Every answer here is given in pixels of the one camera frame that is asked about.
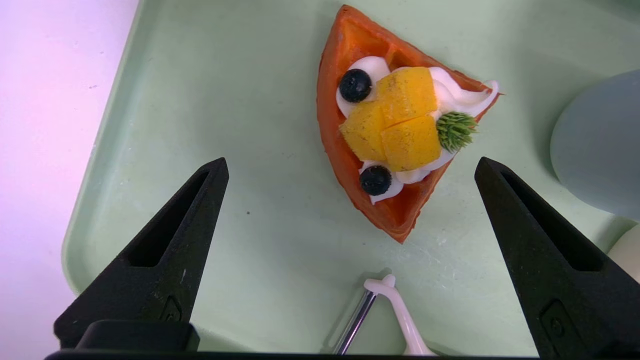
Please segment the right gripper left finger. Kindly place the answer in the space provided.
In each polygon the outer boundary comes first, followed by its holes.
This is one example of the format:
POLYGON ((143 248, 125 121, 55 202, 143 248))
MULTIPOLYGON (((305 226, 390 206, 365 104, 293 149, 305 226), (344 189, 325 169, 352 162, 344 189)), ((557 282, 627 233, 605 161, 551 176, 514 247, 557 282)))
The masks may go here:
POLYGON ((199 167, 57 318, 61 348, 98 321, 189 323, 228 182, 225 158, 199 167))

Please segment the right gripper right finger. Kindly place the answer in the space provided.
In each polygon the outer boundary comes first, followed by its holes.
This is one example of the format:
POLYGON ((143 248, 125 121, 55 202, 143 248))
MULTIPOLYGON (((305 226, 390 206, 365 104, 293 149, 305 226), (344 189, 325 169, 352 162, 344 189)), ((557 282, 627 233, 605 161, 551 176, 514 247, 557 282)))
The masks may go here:
POLYGON ((514 171, 474 179, 540 358, 638 358, 640 287, 514 171))

